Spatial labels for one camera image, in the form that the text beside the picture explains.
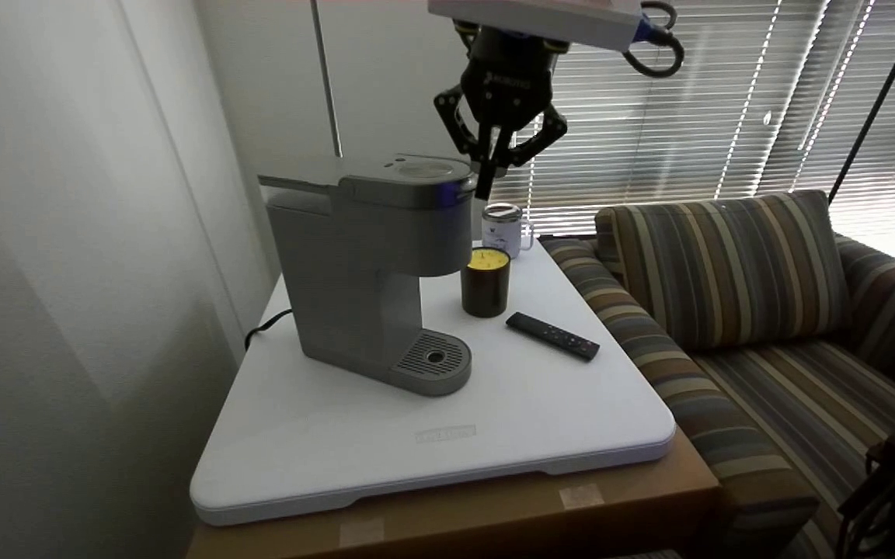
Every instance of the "sofa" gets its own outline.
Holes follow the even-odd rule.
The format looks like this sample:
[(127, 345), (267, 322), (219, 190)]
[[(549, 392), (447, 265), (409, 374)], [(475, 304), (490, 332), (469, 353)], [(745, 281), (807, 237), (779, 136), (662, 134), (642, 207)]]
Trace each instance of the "sofa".
[(542, 241), (718, 475), (707, 557), (835, 557), (895, 438), (895, 257), (811, 190), (613, 204)]

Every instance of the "couch cushion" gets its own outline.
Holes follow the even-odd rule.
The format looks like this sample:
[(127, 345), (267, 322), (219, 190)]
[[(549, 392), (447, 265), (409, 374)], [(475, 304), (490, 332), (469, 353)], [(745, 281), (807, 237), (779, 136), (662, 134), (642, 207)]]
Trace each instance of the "couch cushion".
[(626, 286), (686, 352), (835, 332), (849, 293), (818, 190), (606, 207)]
[(835, 505), (864, 480), (864, 458), (895, 433), (895, 384), (829, 343), (702, 353), (697, 364), (816, 483), (805, 536), (835, 542)]

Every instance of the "white table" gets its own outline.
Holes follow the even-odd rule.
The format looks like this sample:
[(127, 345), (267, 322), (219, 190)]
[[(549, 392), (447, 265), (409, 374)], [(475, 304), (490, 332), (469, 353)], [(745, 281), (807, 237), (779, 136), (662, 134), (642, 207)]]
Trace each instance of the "white table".
[[(291, 307), (284, 284), (267, 318)], [(505, 325), (527, 311), (601, 343), (591, 364)], [(458, 272), (424, 281), (424, 319), (473, 348), (473, 378), (421, 398), (309, 360), (293, 319), (251, 343), (193, 475), (210, 525), (240, 525), (362, 496), (516, 471), (584, 471), (667, 458), (676, 418), (549, 256), (509, 267), (509, 307), (479, 319)]]

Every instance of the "black remote control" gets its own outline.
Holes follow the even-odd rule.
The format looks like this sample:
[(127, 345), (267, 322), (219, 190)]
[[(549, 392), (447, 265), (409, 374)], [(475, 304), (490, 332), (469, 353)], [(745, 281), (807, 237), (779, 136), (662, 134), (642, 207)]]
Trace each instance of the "black remote control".
[(535, 319), (535, 318), (530, 318), (530, 314), (512, 314), (512, 318), (508, 319), (508, 325), (516, 330), (516, 332), (522, 332), (522, 336), (533, 336), (533, 339), (537, 339), (537, 343), (544, 343), (544, 345), (549, 345), (549, 348), (558, 348), (558, 352), (566, 352), (566, 353), (571, 353), (571, 357), (578, 357), (578, 360), (594, 360), (597, 352), (601, 352), (597, 343), (589, 343), (589, 339), (581, 339), (581, 336), (576, 336), (576, 332), (566, 332), (566, 330), (559, 330), (559, 325), (542, 322), (542, 319)]

